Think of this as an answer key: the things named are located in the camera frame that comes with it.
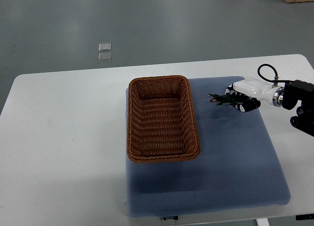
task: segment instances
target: brown woven basket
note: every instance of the brown woven basket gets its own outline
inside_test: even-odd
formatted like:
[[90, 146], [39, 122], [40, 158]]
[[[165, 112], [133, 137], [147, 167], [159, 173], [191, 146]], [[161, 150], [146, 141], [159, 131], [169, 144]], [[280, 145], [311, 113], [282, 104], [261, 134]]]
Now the brown woven basket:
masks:
[[187, 161], [200, 153], [189, 81], [181, 75], [129, 84], [127, 154], [137, 163]]

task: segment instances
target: label tag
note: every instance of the label tag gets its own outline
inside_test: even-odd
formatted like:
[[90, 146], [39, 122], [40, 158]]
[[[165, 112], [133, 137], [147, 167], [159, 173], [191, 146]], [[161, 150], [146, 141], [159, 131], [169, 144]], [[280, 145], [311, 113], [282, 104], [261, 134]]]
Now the label tag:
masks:
[[178, 220], [178, 216], [166, 216], [166, 217], [163, 217], [163, 220]]

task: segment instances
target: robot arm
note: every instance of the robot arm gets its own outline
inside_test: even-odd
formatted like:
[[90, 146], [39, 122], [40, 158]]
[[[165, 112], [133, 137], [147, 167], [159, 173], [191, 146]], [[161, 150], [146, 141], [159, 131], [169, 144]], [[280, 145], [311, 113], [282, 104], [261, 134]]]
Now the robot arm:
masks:
[[[268, 80], [260, 74], [263, 66], [274, 70], [275, 80]], [[265, 100], [273, 106], [291, 110], [300, 100], [301, 106], [296, 109], [297, 116], [291, 117], [290, 123], [293, 127], [314, 136], [314, 84], [300, 80], [280, 81], [276, 69], [268, 64], [258, 68], [258, 75], [273, 84], [257, 79], [233, 83], [226, 89], [226, 94], [250, 97], [249, 100], [234, 107], [241, 112], [249, 112], [260, 107], [260, 101]], [[278, 86], [280, 82], [285, 83], [285, 87]]]

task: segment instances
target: toy crocodile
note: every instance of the toy crocodile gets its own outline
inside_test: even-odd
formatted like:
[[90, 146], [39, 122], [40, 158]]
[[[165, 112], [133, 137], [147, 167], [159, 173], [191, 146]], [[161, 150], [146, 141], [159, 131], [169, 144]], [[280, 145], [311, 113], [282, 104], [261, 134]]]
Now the toy crocodile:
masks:
[[231, 106], [235, 106], [236, 104], [241, 104], [247, 100], [250, 100], [250, 97], [246, 95], [231, 95], [231, 94], [218, 95], [211, 93], [209, 93], [208, 95], [212, 97], [212, 99], [210, 99], [209, 102], [219, 102], [218, 105], [228, 103]]

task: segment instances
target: black cable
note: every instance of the black cable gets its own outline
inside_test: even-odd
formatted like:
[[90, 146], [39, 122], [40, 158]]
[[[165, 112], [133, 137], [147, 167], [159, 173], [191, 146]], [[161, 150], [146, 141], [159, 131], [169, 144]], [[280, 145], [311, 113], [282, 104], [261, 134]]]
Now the black cable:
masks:
[[257, 74], [265, 81], [267, 82], [270, 82], [270, 83], [292, 83], [293, 81], [291, 80], [269, 80], [269, 79], [266, 79], [263, 75], [261, 75], [260, 73], [260, 70], [263, 66], [268, 66], [270, 68], [272, 68], [272, 70], [275, 72], [275, 78], [279, 78], [278, 77], [278, 73], [277, 73], [277, 70], [275, 69], [275, 67], [273, 67], [272, 65], [270, 64], [263, 64], [263, 65], [260, 65], [259, 68], [257, 69]]

